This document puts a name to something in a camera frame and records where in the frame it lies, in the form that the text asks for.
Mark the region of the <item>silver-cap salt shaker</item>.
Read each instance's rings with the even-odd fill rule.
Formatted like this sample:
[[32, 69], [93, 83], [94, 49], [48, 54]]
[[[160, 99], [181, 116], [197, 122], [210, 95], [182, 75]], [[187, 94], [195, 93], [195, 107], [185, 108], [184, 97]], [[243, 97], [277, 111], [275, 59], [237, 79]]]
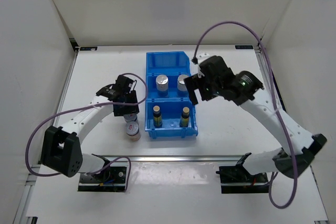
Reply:
[[161, 74], [156, 77], [155, 80], [156, 89], [160, 96], [166, 97], [169, 92], [169, 79], [166, 75]]
[[188, 78], [188, 75], [181, 74], [177, 78], [177, 93], [181, 97], [188, 96], [188, 91], [185, 84], [185, 79]]

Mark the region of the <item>red-label spice jar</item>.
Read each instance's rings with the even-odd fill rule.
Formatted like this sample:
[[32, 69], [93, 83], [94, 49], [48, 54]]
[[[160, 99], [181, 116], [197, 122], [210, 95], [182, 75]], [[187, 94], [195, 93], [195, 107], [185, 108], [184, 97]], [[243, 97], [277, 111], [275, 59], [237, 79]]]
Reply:
[[138, 141], [141, 138], [141, 132], [139, 124], [136, 121], [130, 121], [126, 123], [126, 134], [131, 141]]
[[134, 114], [134, 113], [125, 114], [123, 117], [126, 122], [137, 122], [138, 121], [138, 116], [137, 114]]

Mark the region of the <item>brown sauce bottle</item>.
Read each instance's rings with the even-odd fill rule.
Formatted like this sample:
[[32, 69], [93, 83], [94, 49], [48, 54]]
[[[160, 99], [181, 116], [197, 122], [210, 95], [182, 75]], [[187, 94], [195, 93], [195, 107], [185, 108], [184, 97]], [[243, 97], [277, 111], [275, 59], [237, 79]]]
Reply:
[[188, 127], [190, 120], [190, 109], [189, 107], [184, 107], [181, 113], [180, 127]]
[[153, 107], [153, 125], [155, 127], [162, 127], [162, 114], [158, 105]]

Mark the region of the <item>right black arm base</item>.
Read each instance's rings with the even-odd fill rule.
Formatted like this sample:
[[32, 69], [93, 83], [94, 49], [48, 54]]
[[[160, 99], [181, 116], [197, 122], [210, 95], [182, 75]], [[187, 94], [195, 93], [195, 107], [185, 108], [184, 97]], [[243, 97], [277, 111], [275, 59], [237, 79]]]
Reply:
[[251, 175], [243, 163], [251, 155], [244, 154], [233, 166], [220, 166], [216, 174], [220, 179], [222, 194], [267, 194], [269, 180], [266, 173]]

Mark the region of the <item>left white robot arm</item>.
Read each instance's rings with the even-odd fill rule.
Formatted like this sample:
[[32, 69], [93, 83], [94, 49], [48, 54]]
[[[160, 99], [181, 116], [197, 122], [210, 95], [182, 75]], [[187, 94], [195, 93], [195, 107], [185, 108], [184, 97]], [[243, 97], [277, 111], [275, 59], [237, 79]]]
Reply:
[[124, 116], [139, 111], [136, 84], [125, 75], [99, 89], [89, 105], [61, 126], [50, 126], [44, 134], [41, 163], [67, 177], [77, 173], [92, 175], [98, 182], [110, 176], [110, 162], [102, 156], [86, 154], [81, 144], [106, 116]]

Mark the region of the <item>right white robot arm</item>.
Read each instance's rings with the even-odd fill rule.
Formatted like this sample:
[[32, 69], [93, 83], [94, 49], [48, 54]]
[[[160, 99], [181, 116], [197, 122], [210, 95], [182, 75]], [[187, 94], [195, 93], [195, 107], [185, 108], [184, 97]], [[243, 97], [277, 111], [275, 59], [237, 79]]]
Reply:
[[247, 182], [254, 175], [279, 172], [298, 178], [326, 144], [323, 134], [312, 134], [302, 128], [283, 109], [275, 109], [263, 83], [249, 71], [234, 74], [221, 56], [194, 57], [198, 72], [184, 80], [193, 105], [198, 103], [195, 90], [203, 101], [222, 97], [233, 101], [256, 118], [280, 143], [270, 152], [243, 155], [235, 166], [228, 167], [232, 176]]

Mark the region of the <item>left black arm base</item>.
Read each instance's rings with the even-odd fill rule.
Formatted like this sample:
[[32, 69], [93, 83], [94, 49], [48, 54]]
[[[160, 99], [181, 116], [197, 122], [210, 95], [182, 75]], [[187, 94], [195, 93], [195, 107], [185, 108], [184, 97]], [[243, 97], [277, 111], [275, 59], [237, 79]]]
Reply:
[[104, 161], [107, 168], [94, 175], [80, 175], [79, 192], [113, 192], [125, 193], [128, 189], [131, 174], [131, 160], [129, 157], [117, 157], [112, 161], [99, 155], [95, 155]]

